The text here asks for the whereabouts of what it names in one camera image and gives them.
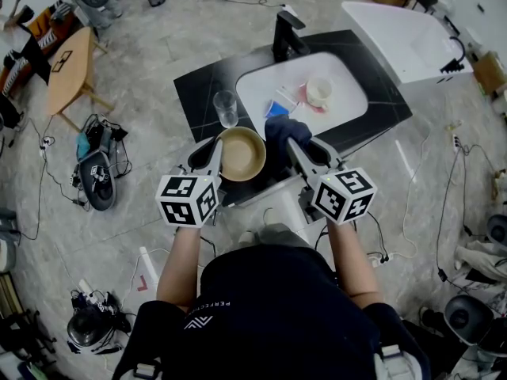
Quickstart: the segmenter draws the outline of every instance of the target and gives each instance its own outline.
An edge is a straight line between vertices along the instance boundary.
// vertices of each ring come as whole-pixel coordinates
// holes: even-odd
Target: gray floor
[[[307,23],[303,34],[332,30],[340,4],[347,0],[269,0],[288,3]],[[66,345],[67,322],[72,315],[70,290],[85,278],[102,291],[128,294],[139,247],[148,250],[170,249],[173,230],[160,219],[154,192],[160,176],[167,173],[179,150],[193,141],[178,100],[173,80],[191,70],[231,55],[247,53],[270,44],[276,9],[244,6],[222,0],[167,0],[157,8],[146,0],[119,0],[122,18],[114,21],[103,39],[109,53],[95,59],[96,91],[116,104],[111,121],[120,123],[129,134],[125,139],[134,169],[117,182],[116,206],[106,212],[84,212],[64,199],[59,187],[44,177],[40,200],[40,232],[36,241],[24,240],[17,252],[13,276],[25,307],[38,309],[49,332],[58,339],[58,367],[74,379],[109,378],[119,354],[105,362],[101,357],[72,355]],[[45,114],[46,87],[34,77],[17,99],[42,133],[49,118]],[[410,103],[414,117],[353,155],[350,165],[366,169],[379,187],[371,212],[379,220],[385,245],[390,253],[406,256],[414,247],[402,234],[406,190],[410,175],[398,152],[402,146],[411,169],[419,162],[421,142],[430,134],[423,164],[412,184],[406,234],[417,242],[413,259],[395,256],[376,269],[386,299],[400,314],[415,318],[420,305],[441,308],[456,293],[442,284],[435,268],[436,233],[454,152],[451,136],[444,127],[462,120],[457,134],[463,143],[479,143],[497,169],[504,167],[505,124],[494,115],[473,79],[461,88]],[[68,116],[77,124],[84,122],[100,106],[81,98],[72,104]],[[63,182],[63,190],[75,196],[67,184],[75,161],[75,133],[60,119],[54,119],[48,135],[56,139],[48,150],[48,168]],[[43,161],[37,148],[36,132],[31,124],[18,137],[2,159],[2,205],[18,213],[21,229],[35,235],[40,171]],[[453,251],[467,242],[461,230],[463,164],[459,161],[450,187],[448,205],[440,241],[440,264],[454,276]],[[217,227],[205,227],[204,236],[212,239],[221,253],[245,228],[258,221],[260,211],[270,205],[281,208],[282,218],[302,238],[313,243],[323,222],[306,226],[301,215],[291,212],[299,191],[295,182],[283,192],[263,199],[248,208],[228,210]],[[480,150],[467,158],[467,224],[475,232],[484,231],[489,215],[501,211],[490,201],[490,173]],[[361,241],[369,250],[379,248],[375,223],[366,217],[358,223]],[[330,261],[329,242],[323,238],[319,250]],[[166,253],[150,255],[159,274]],[[200,264],[212,258],[212,250],[203,243]],[[148,290],[137,291],[140,275],[147,278]],[[142,261],[133,280],[133,290],[125,309],[136,311],[139,304],[154,297],[154,283]]]

